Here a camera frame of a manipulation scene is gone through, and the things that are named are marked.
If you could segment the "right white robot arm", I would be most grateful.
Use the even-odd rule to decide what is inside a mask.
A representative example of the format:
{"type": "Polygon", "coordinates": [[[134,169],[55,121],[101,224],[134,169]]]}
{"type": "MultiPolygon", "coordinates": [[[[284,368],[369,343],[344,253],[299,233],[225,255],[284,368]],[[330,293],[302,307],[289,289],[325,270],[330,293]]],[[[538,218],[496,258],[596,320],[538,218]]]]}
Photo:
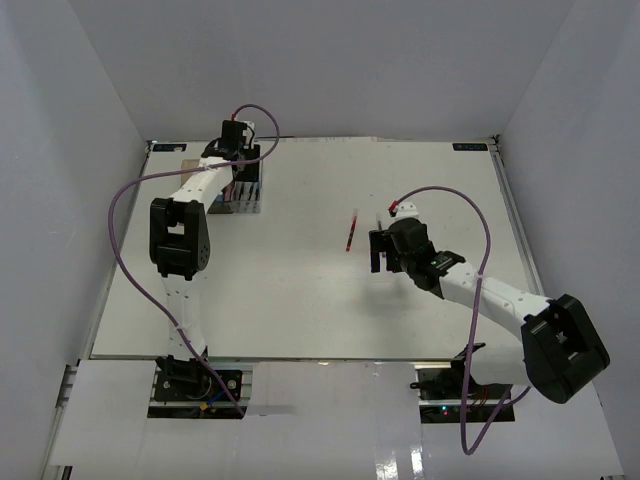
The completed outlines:
{"type": "Polygon", "coordinates": [[[451,384],[459,396],[475,398],[487,385],[519,385],[565,404],[609,367],[610,355],[575,297],[547,298],[483,277],[464,257],[436,250],[416,218],[370,231],[369,244],[372,272],[404,273],[417,288],[471,309],[517,340],[502,352],[480,342],[471,354],[456,356],[451,384]]]}

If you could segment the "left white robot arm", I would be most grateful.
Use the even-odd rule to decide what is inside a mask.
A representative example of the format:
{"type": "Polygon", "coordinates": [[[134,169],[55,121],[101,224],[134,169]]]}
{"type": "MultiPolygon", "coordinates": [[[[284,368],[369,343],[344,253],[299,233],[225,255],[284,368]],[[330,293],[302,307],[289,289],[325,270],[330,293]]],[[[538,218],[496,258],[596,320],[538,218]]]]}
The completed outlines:
{"type": "Polygon", "coordinates": [[[151,262],[165,290],[169,320],[167,357],[188,362],[204,357],[207,343],[201,326],[200,281],[211,256],[207,213],[231,186],[234,176],[256,165],[213,169],[213,164],[255,160],[255,124],[225,120],[219,139],[210,142],[198,160],[181,164],[180,188],[150,206],[151,262]]]}

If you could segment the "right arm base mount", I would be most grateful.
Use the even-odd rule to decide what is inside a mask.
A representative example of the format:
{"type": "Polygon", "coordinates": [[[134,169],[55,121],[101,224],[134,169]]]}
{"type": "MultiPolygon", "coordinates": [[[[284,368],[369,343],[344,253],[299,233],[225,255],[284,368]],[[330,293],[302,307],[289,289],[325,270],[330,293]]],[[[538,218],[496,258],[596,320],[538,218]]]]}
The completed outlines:
{"type": "MultiPolygon", "coordinates": [[[[466,348],[457,354],[446,367],[420,367],[410,388],[419,397],[420,420],[425,424],[458,424],[461,419],[461,394],[466,348]]],[[[486,422],[501,396],[507,390],[503,384],[478,384],[469,380],[466,421],[486,422]]]]}

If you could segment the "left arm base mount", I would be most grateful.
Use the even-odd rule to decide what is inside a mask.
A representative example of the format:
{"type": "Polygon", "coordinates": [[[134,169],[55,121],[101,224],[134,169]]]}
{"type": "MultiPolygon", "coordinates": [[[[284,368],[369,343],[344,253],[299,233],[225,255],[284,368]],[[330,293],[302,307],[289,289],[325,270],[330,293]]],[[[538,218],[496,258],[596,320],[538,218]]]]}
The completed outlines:
{"type": "Polygon", "coordinates": [[[156,371],[147,417],[150,419],[242,419],[243,372],[218,370],[224,384],[197,359],[178,360],[169,355],[155,359],[156,371]]]}

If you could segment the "red pen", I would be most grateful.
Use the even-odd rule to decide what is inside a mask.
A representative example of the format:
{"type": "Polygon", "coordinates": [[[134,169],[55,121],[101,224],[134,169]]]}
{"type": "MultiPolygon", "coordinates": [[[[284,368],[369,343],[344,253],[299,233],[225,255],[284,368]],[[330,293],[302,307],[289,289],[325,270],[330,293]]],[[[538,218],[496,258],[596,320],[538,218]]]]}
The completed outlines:
{"type": "Polygon", "coordinates": [[[355,234],[355,230],[356,230],[356,226],[357,226],[357,220],[358,220],[358,209],[354,209],[352,212],[352,216],[351,216],[351,221],[350,221],[350,227],[349,227],[349,232],[348,232],[348,237],[347,237],[347,241],[346,241],[346,246],[345,246],[345,251],[346,252],[350,252],[351,251],[351,246],[353,243],[353,238],[354,238],[354,234],[355,234]]]}

